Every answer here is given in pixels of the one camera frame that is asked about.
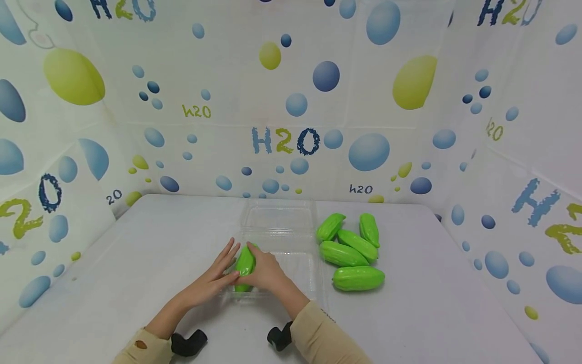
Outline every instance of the green vegetable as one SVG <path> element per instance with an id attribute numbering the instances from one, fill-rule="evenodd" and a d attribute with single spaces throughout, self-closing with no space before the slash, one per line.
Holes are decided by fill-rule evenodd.
<path id="1" fill-rule="evenodd" d="M 378 258 L 378 249 L 374 245 L 368 243 L 365 239 L 359 237 L 357 234 L 349 230 L 340 229 L 338 231 L 339 242 L 344 245 L 349 245 L 360 252 L 368 261 Z"/>
<path id="2" fill-rule="evenodd" d="M 378 288 L 386 275 L 374 267 L 338 268 L 333 274 L 333 285 L 342 291 L 367 291 Z"/>
<path id="3" fill-rule="evenodd" d="M 338 233 L 338 230 L 341 229 L 342 222 L 345 218 L 346 216 L 342 214 L 331 214 L 317 229 L 317 237 L 321 241 L 332 240 L 335 234 Z"/>
<path id="4" fill-rule="evenodd" d="M 360 236 L 376 248 L 380 248 L 380 234 L 373 215 L 367 213 L 360 215 Z"/>
<path id="5" fill-rule="evenodd" d="M 340 267 L 370 265 L 366 258 L 356 249 L 329 240 L 320 244 L 320 253 L 325 260 Z"/>

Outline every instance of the yellow-green bubble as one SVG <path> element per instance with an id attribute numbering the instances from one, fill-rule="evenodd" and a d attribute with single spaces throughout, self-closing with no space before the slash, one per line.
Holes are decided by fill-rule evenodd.
<path id="1" fill-rule="evenodd" d="M 44 59 L 44 75 L 55 94 L 74 105 L 91 105 L 105 97 L 105 83 L 81 53 L 54 48 Z"/>
<path id="2" fill-rule="evenodd" d="M 406 62 L 398 71 L 392 85 L 392 96 L 396 104 L 405 110 L 423 107 L 436 69 L 437 58 L 431 55 L 415 57 Z"/>

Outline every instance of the blue circle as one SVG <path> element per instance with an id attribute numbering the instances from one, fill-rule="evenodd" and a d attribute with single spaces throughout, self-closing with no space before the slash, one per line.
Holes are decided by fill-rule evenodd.
<path id="1" fill-rule="evenodd" d="M 495 250 L 490 251 L 485 255 L 485 267 L 492 276 L 497 279 L 504 279 L 509 274 L 509 264 L 505 259 L 503 254 L 496 252 Z"/>
<path id="2" fill-rule="evenodd" d="M 204 38 L 204 27 L 200 23 L 192 24 L 192 34 L 198 39 Z"/>
<path id="3" fill-rule="evenodd" d="M 489 77 L 489 71 L 486 69 L 480 69 L 477 71 L 477 73 L 475 73 L 475 80 L 478 82 L 487 80 L 487 77 Z"/>
<path id="4" fill-rule="evenodd" d="M 313 70 L 313 84 L 319 91 L 331 91 L 338 83 L 339 68 L 332 61 L 323 61 Z"/>
<path id="5" fill-rule="evenodd" d="M 491 215 L 483 215 L 481 217 L 481 224 L 485 229 L 493 229 L 495 227 L 495 219 Z"/>
<path id="6" fill-rule="evenodd" d="M 479 114 L 482 109 L 483 109 L 483 105 L 481 105 L 481 103 L 474 103 L 473 105 L 471 105 L 471 113 L 473 115 Z"/>
<path id="7" fill-rule="evenodd" d="M 380 167 L 390 155 L 388 139 L 379 133 L 369 133 L 360 136 L 350 146 L 347 154 L 352 167 L 358 171 L 373 171 Z"/>
<path id="8" fill-rule="evenodd" d="M 429 193 L 432 189 L 431 181 L 426 177 L 417 177 L 410 184 L 410 190 L 417 195 Z"/>
<path id="9" fill-rule="evenodd" d="M 30 258 L 30 264 L 37 266 L 47 257 L 47 253 L 44 250 L 38 251 L 33 254 L 32 258 Z"/>
<path id="10" fill-rule="evenodd" d="M 576 24 L 568 24 L 556 34 L 556 44 L 564 45 L 568 43 L 574 38 L 577 31 L 578 26 Z"/>
<path id="11" fill-rule="evenodd" d="M 337 129 L 332 129 L 325 133 L 324 145 L 329 149 L 337 149 L 342 146 L 343 135 L 342 132 Z"/>
<path id="12" fill-rule="evenodd" d="M 519 287 L 519 284 L 517 284 L 517 282 L 514 280 L 509 280 L 507 286 L 508 286 L 509 292 L 513 293 L 514 295 L 518 295 L 519 292 L 521 292 L 521 288 Z"/>
<path id="13" fill-rule="evenodd" d="M 372 43 L 383 45 L 394 38 L 399 27 L 400 9 L 392 1 L 385 1 L 372 9 L 365 30 Z"/>
<path id="14" fill-rule="evenodd" d="M 518 115 L 519 115 L 519 109 L 515 106 L 510 107 L 508 109 L 508 111 L 505 113 L 505 120 L 514 121 Z"/>
<path id="15" fill-rule="evenodd" d="M 531 267 L 535 263 L 534 256 L 530 252 L 519 253 L 519 261 L 526 267 Z"/>
<path id="16" fill-rule="evenodd" d="M 279 182 L 272 178 L 268 178 L 262 183 L 262 189 L 267 193 L 277 193 L 279 190 Z"/>
<path id="17" fill-rule="evenodd" d="M 457 140 L 454 131 L 450 129 L 441 129 L 432 137 L 432 145 L 439 149 L 451 148 Z"/>
<path id="18" fill-rule="evenodd" d="M 465 221 L 465 210 L 463 210 L 461 205 L 456 204 L 453 206 L 453 211 L 450 213 L 450 219 L 453 221 L 453 224 L 457 226 Z"/>
<path id="19" fill-rule="evenodd" d="M 144 72 L 144 69 L 138 65 L 132 66 L 132 72 L 133 72 L 134 76 L 139 78 L 139 79 L 143 78 L 146 75 L 146 73 Z"/>
<path id="20" fill-rule="evenodd" d="M 216 179 L 217 186 L 225 191 L 230 191 L 232 182 L 227 176 L 218 176 Z"/>
<path id="21" fill-rule="evenodd" d="M 147 89 L 150 92 L 157 94 L 159 92 L 159 85 L 155 81 L 148 81 L 147 82 Z"/>
<path id="22" fill-rule="evenodd" d="M 170 176 L 161 176 L 159 184 L 170 192 L 178 192 L 178 190 L 180 190 L 178 182 Z"/>
<path id="23" fill-rule="evenodd" d="M 552 292 L 566 302 L 582 305 L 582 272 L 572 267 L 553 266 L 546 273 Z"/>
<path id="24" fill-rule="evenodd" d="M 307 98 L 304 94 L 291 94 L 285 101 L 285 108 L 292 116 L 301 116 L 307 111 Z"/>
<path id="25" fill-rule="evenodd" d="M 281 36 L 281 45 L 285 48 L 288 48 L 291 45 L 291 36 L 288 34 L 283 34 Z"/>
<path id="26" fill-rule="evenodd" d="M 309 169 L 309 163 L 305 158 L 295 158 L 291 161 L 291 171 L 295 174 L 304 174 Z"/>
<path id="27" fill-rule="evenodd" d="M 200 91 L 200 96 L 202 96 L 203 99 L 208 101 L 210 100 L 210 91 L 208 91 L 207 89 L 202 89 L 202 91 Z"/>

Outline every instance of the table surface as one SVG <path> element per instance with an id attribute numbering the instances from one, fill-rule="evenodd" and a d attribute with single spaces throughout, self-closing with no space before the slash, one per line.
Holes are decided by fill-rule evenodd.
<path id="1" fill-rule="evenodd" d="M 108 363 L 137 328 L 198 277 L 240 230 L 245 200 L 147 195 L 83 254 L 0 337 L 10 363 Z M 351 294 L 331 286 L 329 314 L 375 363 L 536 363 L 540 360 L 481 282 L 462 251 L 426 207 L 413 204 L 316 202 L 318 222 L 334 212 L 357 230 L 375 215 L 382 247 L 382 289 Z M 275 353 L 267 332 L 289 319 L 280 304 L 218 298 L 192 310 L 178 332 L 202 329 L 198 363 L 303 363 L 294 347 Z"/>

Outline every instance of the blue bubble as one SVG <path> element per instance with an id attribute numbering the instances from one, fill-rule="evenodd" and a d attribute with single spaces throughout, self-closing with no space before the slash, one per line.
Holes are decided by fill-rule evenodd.
<path id="1" fill-rule="evenodd" d="M 481 98 L 488 98 L 491 95 L 491 86 L 483 86 L 481 90 L 479 90 L 479 96 Z"/>
<path id="2" fill-rule="evenodd" d="M 483 215 L 481 217 L 481 224 L 485 229 L 493 229 L 495 227 L 495 219 L 491 215 Z"/>
<path id="3" fill-rule="evenodd" d="M 463 103 L 468 104 L 473 100 L 473 95 L 466 94 L 463 96 Z"/>
<path id="4" fill-rule="evenodd" d="M 291 36 L 288 34 L 283 34 L 281 36 L 281 45 L 288 48 L 291 45 Z"/>
<path id="5" fill-rule="evenodd" d="M 20 298 L 18 299 L 18 305 L 22 308 L 29 308 L 32 306 L 37 299 L 42 296 L 44 292 L 48 290 L 51 286 L 51 279 L 46 275 L 36 277 L 26 287 L 22 290 Z"/>
<path id="6" fill-rule="evenodd" d="M 331 91 L 338 83 L 339 68 L 332 61 L 323 61 L 313 70 L 313 84 L 319 91 Z"/>
<path id="7" fill-rule="evenodd" d="M 496 252 L 495 250 L 490 251 L 485 255 L 485 267 L 492 276 L 497 279 L 504 279 L 509 274 L 509 264 L 505 259 L 503 254 Z"/>
<path id="8" fill-rule="evenodd" d="M 300 93 L 291 94 L 285 101 L 285 108 L 292 116 L 301 116 L 307 111 L 307 98 Z"/>
<path id="9" fill-rule="evenodd" d="M 451 148 L 457 140 L 455 132 L 450 129 L 441 129 L 432 137 L 432 145 L 439 149 Z"/>
<path id="10" fill-rule="evenodd" d="M 456 204 L 453 206 L 453 211 L 450 213 L 450 219 L 453 221 L 453 224 L 457 226 L 465 221 L 465 210 L 463 210 L 461 205 Z"/>
<path id="11" fill-rule="evenodd" d="M 52 276 L 55 278 L 60 277 L 64 271 L 65 271 L 65 265 L 59 264 L 58 266 L 55 267 L 55 270 L 52 271 Z"/>
<path id="12" fill-rule="evenodd" d="M 399 27 L 400 9 L 392 1 L 385 1 L 372 9 L 365 30 L 372 43 L 382 45 L 394 38 Z"/>
<path id="13" fill-rule="evenodd" d="M 517 284 L 517 282 L 514 280 L 509 280 L 507 286 L 508 286 L 509 292 L 513 293 L 514 295 L 518 295 L 519 292 L 521 292 L 521 288 L 519 287 L 519 284 Z"/>
<path id="14" fill-rule="evenodd" d="M 582 272 L 572 267 L 553 266 L 546 273 L 552 292 L 566 302 L 582 305 Z"/>
<path id="15" fill-rule="evenodd" d="M 356 13 L 356 0 L 342 0 L 339 3 L 339 14 L 344 19 L 350 19 Z"/>
<path id="16" fill-rule="evenodd" d="M 489 77 L 489 71 L 486 69 L 480 69 L 477 71 L 477 73 L 475 73 L 475 80 L 478 82 L 487 80 L 487 77 Z"/>
<path id="17" fill-rule="evenodd" d="M 132 66 L 133 75 L 139 79 L 143 78 L 146 75 L 145 71 L 141 66 L 133 65 Z"/>
<path id="18" fill-rule="evenodd" d="M 85 154 L 85 159 L 87 160 L 91 173 L 100 181 L 109 168 L 109 155 L 107 151 L 99 143 L 91 139 L 81 138 L 79 139 L 79 144 L 83 148 L 83 153 Z"/>
<path id="19" fill-rule="evenodd" d="M 279 182 L 275 181 L 274 179 L 266 179 L 262 183 L 262 189 L 268 193 L 276 193 L 279 190 Z"/>
<path id="20" fill-rule="evenodd" d="M 57 215 L 52 218 L 51 225 L 48 228 L 48 237 L 53 243 L 60 242 L 69 233 L 69 222 L 63 215 Z"/>
<path id="21" fill-rule="evenodd" d="M 55 0 L 55 10 L 67 22 L 73 21 L 73 12 L 71 12 L 69 5 L 63 0 Z"/>
<path id="22" fill-rule="evenodd" d="M 157 129 L 154 128 L 147 128 L 146 130 L 144 130 L 144 136 L 149 144 L 157 148 L 163 147 L 164 144 L 166 143 L 162 133 L 160 133 L 159 131 L 157 131 Z"/>
<path id="23" fill-rule="evenodd" d="M 65 183 L 73 182 L 77 177 L 77 163 L 74 159 L 68 156 L 61 158 L 59 162 L 59 177 Z"/>
<path id="24" fill-rule="evenodd" d="M 519 261 L 526 267 L 531 267 L 535 263 L 534 256 L 530 252 L 519 253 Z"/>
<path id="25" fill-rule="evenodd" d="M 0 80 L 0 112 L 14 122 L 23 122 L 26 119 L 24 102 L 18 90 L 8 80 Z"/>
<path id="26" fill-rule="evenodd" d="M 505 120 L 514 121 L 518 115 L 519 115 L 519 109 L 515 106 L 510 107 L 509 110 L 505 113 Z"/>
<path id="27" fill-rule="evenodd" d="M 481 105 L 481 103 L 474 103 L 473 105 L 471 105 L 471 113 L 473 115 L 479 114 L 481 110 L 483 110 L 483 105 Z"/>
<path id="28" fill-rule="evenodd" d="M 309 169 L 309 163 L 305 158 L 295 158 L 291 161 L 291 171 L 295 174 L 304 174 Z"/>
<path id="29" fill-rule="evenodd" d="M 43 250 L 36 252 L 33 254 L 33 257 L 30 258 L 30 264 L 37 266 L 47 257 L 47 253 Z"/>
<path id="30" fill-rule="evenodd" d="M 204 38 L 204 27 L 200 23 L 192 24 L 192 34 L 198 39 Z"/>
<path id="31" fill-rule="evenodd" d="M 324 144 L 329 149 L 337 149 L 342 146 L 343 135 L 342 132 L 337 129 L 332 129 L 325 133 Z"/>
<path id="32" fill-rule="evenodd" d="M 556 44 L 563 45 L 568 43 L 574 38 L 577 31 L 578 26 L 576 24 L 568 24 L 556 34 Z"/>
<path id="33" fill-rule="evenodd" d="M 210 91 L 208 91 L 207 89 L 203 89 L 202 91 L 200 91 L 200 96 L 202 96 L 203 99 L 208 101 L 210 100 Z"/>
<path id="34" fill-rule="evenodd" d="M 426 177 L 417 177 L 410 184 L 410 190 L 417 195 L 429 193 L 432 189 L 431 181 Z"/>
<path id="35" fill-rule="evenodd" d="M 218 176 L 216 179 L 217 186 L 225 191 L 230 191 L 232 182 L 226 176 Z"/>
<path id="36" fill-rule="evenodd" d="M 380 167 L 390 155 L 390 143 L 382 134 L 364 134 L 350 146 L 347 154 L 352 167 L 358 171 L 373 171 Z"/>
<path id="37" fill-rule="evenodd" d="M 176 180 L 169 176 L 162 176 L 159 179 L 159 184 L 170 192 L 178 192 L 180 189 L 180 185 L 178 185 Z"/>

